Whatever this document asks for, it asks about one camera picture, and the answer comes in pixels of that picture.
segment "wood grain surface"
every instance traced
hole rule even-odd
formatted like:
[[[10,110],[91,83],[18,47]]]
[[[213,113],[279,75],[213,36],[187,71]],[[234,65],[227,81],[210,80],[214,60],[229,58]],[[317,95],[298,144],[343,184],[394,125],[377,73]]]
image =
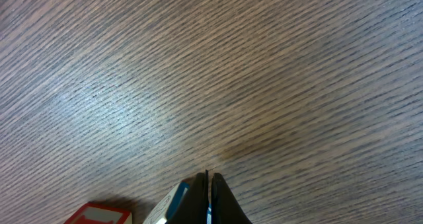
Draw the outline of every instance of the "wood grain surface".
[[[253,223],[423,223],[423,0],[0,0],[0,223],[142,223],[221,172]]]

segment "red object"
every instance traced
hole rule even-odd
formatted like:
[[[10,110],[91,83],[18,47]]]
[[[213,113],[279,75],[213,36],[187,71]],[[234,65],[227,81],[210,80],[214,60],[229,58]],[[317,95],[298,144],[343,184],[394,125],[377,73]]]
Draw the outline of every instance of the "red object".
[[[104,206],[98,205],[98,204],[87,203],[87,204],[83,205],[81,208],[79,208],[78,211],[76,211],[67,221],[65,221],[64,224],[70,224],[70,223],[74,222],[77,217],[79,217],[79,218],[78,218],[78,220],[76,220],[76,222],[74,222],[74,224],[113,224],[114,223],[113,221],[102,222],[102,221],[95,221],[95,220],[87,219],[84,215],[81,215],[81,214],[83,214],[84,211],[86,211],[88,207],[95,207],[95,208],[99,208],[99,209],[103,209],[103,210],[107,210],[107,211],[115,211],[115,212],[121,213],[122,216],[119,218],[119,220],[116,222],[116,224],[124,224],[126,219],[131,214],[130,211],[127,211],[127,210],[124,210],[124,209],[113,208],[113,207],[104,207]]]

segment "black object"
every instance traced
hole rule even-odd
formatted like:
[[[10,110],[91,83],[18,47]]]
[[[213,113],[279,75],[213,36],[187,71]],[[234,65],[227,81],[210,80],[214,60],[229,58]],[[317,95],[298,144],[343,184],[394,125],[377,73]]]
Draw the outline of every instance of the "black object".
[[[208,200],[208,171],[198,173],[175,214],[167,224],[206,224]],[[211,224],[251,224],[219,173],[211,180]]]

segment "brown wooden surface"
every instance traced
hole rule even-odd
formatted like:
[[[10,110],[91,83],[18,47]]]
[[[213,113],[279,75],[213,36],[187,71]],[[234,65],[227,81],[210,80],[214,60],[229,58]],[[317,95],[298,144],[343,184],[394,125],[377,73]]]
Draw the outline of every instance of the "brown wooden surface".
[[[253,223],[423,223],[422,0],[0,4],[0,223],[206,168]]]

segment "red and white box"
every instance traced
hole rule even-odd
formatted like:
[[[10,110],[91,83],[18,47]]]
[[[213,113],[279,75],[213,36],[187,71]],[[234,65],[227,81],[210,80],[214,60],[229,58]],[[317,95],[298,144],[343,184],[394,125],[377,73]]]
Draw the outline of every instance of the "red and white box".
[[[64,224],[132,224],[130,211],[87,203]]]

